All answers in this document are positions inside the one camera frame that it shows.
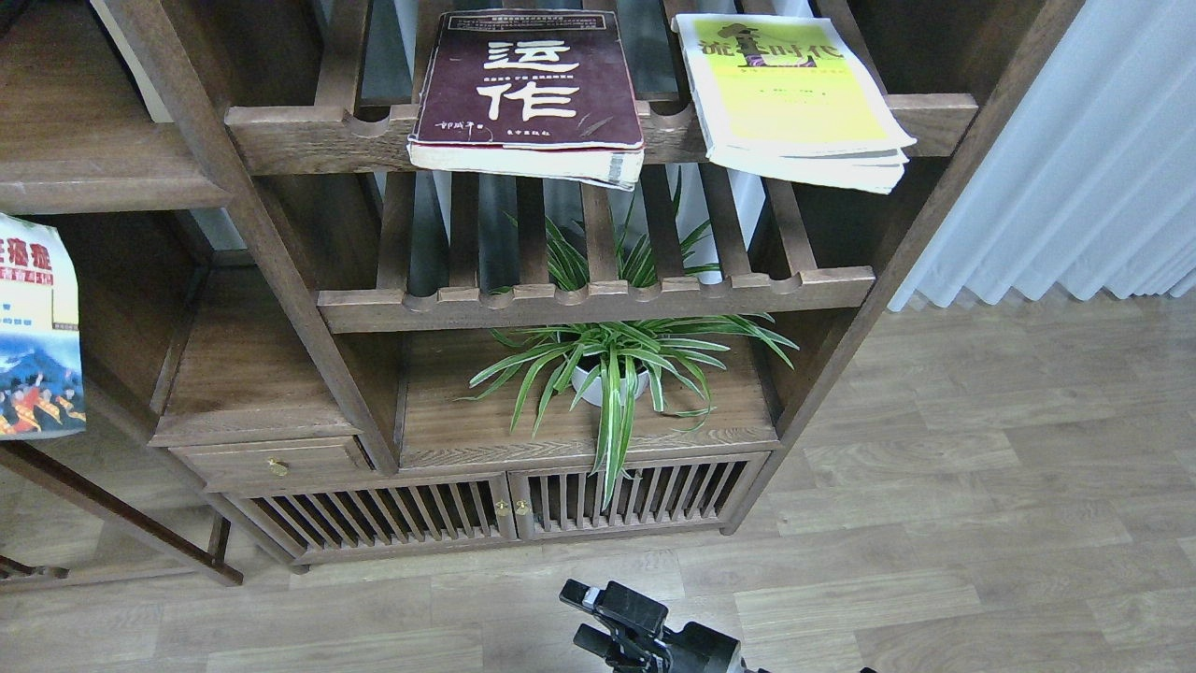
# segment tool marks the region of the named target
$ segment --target white curtain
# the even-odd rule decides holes
[[[1196,285],[1196,2],[1088,0],[890,301]]]

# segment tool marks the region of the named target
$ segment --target yellow book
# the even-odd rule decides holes
[[[712,161],[887,192],[915,142],[829,19],[678,14]]]

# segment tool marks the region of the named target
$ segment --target book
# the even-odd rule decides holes
[[[913,145],[829,19],[678,14],[707,158],[788,179],[887,194]]]
[[[615,13],[441,14],[407,148],[425,169],[633,189],[643,131]]]
[[[79,285],[56,228],[0,213],[0,440],[84,430]]]

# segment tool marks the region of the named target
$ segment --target white pot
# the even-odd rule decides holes
[[[590,377],[588,369],[581,369],[580,367],[574,368],[572,379],[573,390],[580,391],[581,386],[585,385],[586,379],[588,377]],[[648,390],[648,373],[641,372],[640,375],[636,378],[635,383],[635,399],[639,399],[640,396],[642,396],[647,390]],[[622,399],[622,393],[623,391],[620,391],[616,394]],[[592,404],[596,408],[602,406],[602,375],[599,375],[597,379],[590,383],[590,386],[587,386],[585,392],[581,393],[581,399]]]

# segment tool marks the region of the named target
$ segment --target book cover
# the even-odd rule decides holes
[[[708,137],[804,155],[911,145],[829,19],[679,14]]]
[[[443,14],[410,141],[532,149],[642,147],[615,14]]]
[[[0,213],[0,440],[71,435],[87,422],[79,286],[56,228]]]

